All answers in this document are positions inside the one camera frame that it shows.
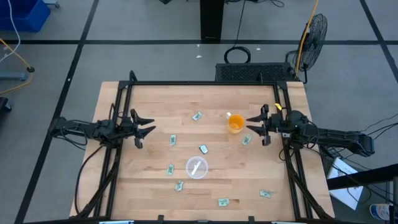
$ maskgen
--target yellow cable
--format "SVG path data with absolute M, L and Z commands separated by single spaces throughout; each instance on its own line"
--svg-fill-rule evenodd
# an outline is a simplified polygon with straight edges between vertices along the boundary
M 17 52 L 15 52 L 10 46 L 8 46 L 8 44 L 5 43 L 5 41 L 2 40 L 2 38 L 0 38 L 0 42 L 2 42 L 13 54 L 15 54 L 16 56 L 18 56 L 19 59 L 21 59 L 22 62 L 24 62 L 28 68 L 31 68 L 31 66 L 25 61 L 25 59 L 22 58 L 19 54 L 17 54 Z M 23 84 L 21 84 L 21 85 L 19 85 L 19 86 L 12 87 L 11 89 L 8 89 L 8 90 L 6 90 L 6 91 L 2 91 L 2 92 L 0 92 L 0 95 L 3 95 L 3 94 L 5 94 L 5 93 L 9 93 L 9 92 L 14 91 L 14 90 L 16 90 L 16 89 L 19 89 L 19 88 L 21 88 L 21 87 L 24 87 L 24 86 L 26 86 L 26 85 L 29 85 L 29 84 L 31 83 L 32 80 L 33 80 L 33 74 L 30 75 L 30 78 L 29 78 L 25 83 L 23 83 Z
M 15 52 L 10 46 L 8 46 L 7 43 L 5 43 L 4 40 L 2 40 L 2 38 L 0 38 L 0 42 L 2 42 L 2 44 L 4 44 L 13 54 L 15 54 L 17 57 L 19 57 L 19 59 L 21 59 L 28 68 L 30 68 L 30 65 L 25 61 L 25 59 L 23 59 L 17 52 Z
M 0 95 L 3 95 L 3 94 L 5 94 L 5 93 L 9 93 L 9 92 L 14 91 L 14 90 L 16 90 L 16 89 L 19 89 L 19 88 L 21 88 L 21 87 L 24 87 L 24 86 L 30 84 L 31 81 L 32 81 L 32 79 L 33 79 L 33 74 L 30 75 L 30 78 L 29 78 L 25 83 L 20 84 L 19 86 L 12 87 L 11 89 L 8 89 L 8 90 L 6 90 L 6 91 L 2 91 L 2 92 L 0 92 Z
M 307 32 L 308 32 L 308 28 L 310 27 L 310 24 L 311 24 L 311 22 L 312 22 L 312 17 L 313 17 L 313 15 L 315 14 L 315 11 L 317 10 L 317 7 L 318 7 L 318 0 L 315 0 L 315 5 L 314 5 L 314 7 L 313 7 L 313 9 L 312 9 L 312 13 L 311 13 L 310 20 L 308 21 L 307 26 L 305 27 L 305 31 L 304 31 L 303 38 L 302 38 L 301 41 L 300 41 L 300 48 L 298 49 L 297 63 L 296 63 L 296 69 L 295 69 L 295 74 L 296 74 L 296 75 L 297 75 L 297 72 L 299 72 L 300 59 L 301 59 L 301 51 L 302 51 L 302 49 L 303 49 L 304 39 L 305 39 L 305 36 L 306 36 L 306 34 L 307 34 Z

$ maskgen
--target black stand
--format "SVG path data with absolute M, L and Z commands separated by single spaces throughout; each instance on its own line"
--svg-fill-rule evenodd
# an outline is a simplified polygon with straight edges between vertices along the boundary
M 219 42 L 223 28 L 224 0 L 200 0 L 200 36 Z

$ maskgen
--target wooden table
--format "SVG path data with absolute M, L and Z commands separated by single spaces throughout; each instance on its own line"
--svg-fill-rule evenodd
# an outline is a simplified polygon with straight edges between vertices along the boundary
M 117 82 L 102 84 L 94 121 L 107 119 L 117 86 Z M 310 118 L 302 83 L 288 83 L 288 88 L 292 109 Z M 256 221 L 294 220 L 286 166 L 278 158 L 280 134 L 270 133 L 272 144 L 264 147 L 261 138 L 247 128 L 237 135 L 226 129 L 226 112 L 250 118 L 259 115 L 264 103 L 270 105 L 270 113 L 276 113 L 270 86 L 133 86 L 130 109 L 136 109 L 142 118 L 155 119 L 150 125 L 157 127 L 143 141 L 143 149 L 134 146 L 134 138 L 124 140 L 112 219 L 156 220 L 164 215 L 165 220 L 246 221 L 248 216 Z M 194 121 L 197 111 L 203 117 Z M 252 141 L 243 146 L 241 141 L 249 133 Z M 169 146 L 171 134 L 177 135 L 176 146 Z M 208 154 L 200 152 L 201 144 L 208 146 Z M 97 147 L 98 142 L 90 141 L 85 158 Z M 83 170 L 80 209 L 98 188 L 104 152 L 95 155 Z M 204 179 L 190 179 L 185 172 L 185 164 L 193 156 L 202 156 L 209 163 Z M 302 160 L 309 191 L 334 216 L 319 155 L 302 150 Z M 175 166 L 173 176 L 166 174 L 169 164 Z M 185 184 L 176 192 L 179 180 Z M 260 197 L 261 189 L 271 191 L 272 197 Z M 107 198 L 105 194 L 101 214 Z M 229 198 L 230 204 L 219 207 L 219 198 Z

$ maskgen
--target blue container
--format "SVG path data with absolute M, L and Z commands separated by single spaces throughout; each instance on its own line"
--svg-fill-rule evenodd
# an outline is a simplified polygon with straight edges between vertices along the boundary
M 38 32 L 50 15 L 43 0 L 11 0 L 12 19 L 19 31 Z M 14 30 L 7 0 L 0 0 L 0 30 Z

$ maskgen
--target paper money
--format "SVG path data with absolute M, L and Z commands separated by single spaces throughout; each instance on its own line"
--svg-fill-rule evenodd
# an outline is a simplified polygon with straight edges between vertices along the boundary
M 250 140 L 251 140 L 251 136 L 250 136 L 250 134 L 248 134 L 247 136 L 244 137 L 242 144 L 245 146 L 245 145 L 249 144 Z
M 177 141 L 177 136 L 175 134 L 172 134 L 170 136 L 170 145 L 174 146 L 176 141 Z
M 207 152 L 209 152 L 206 145 L 199 146 L 199 149 L 201 150 L 201 153 L 203 153 L 203 154 L 206 154 Z
M 178 183 L 175 185 L 174 190 L 181 191 L 183 185 L 184 185 L 184 181 L 179 180 Z
M 271 198 L 272 193 L 268 190 L 260 190 L 260 196 L 261 197 L 266 197 L 266 198 Z
M 174 165 L 170 164 L 169 168 L 167 168 L 167 175 L 173 175 L 174 172 Z
M 229 199 L 228 198 L 219 198 L 218 199 L 218 206 L 225 207 L 227 205 L 229 205 Z
M 195 115 L 193 115 L 192 119 L 193 119 L 194 121 L 197 121 L 197 120 L 199 120 L 202 116 L 203 116 L 202 113 L 201 113 L 200 111 L 198 111 Z

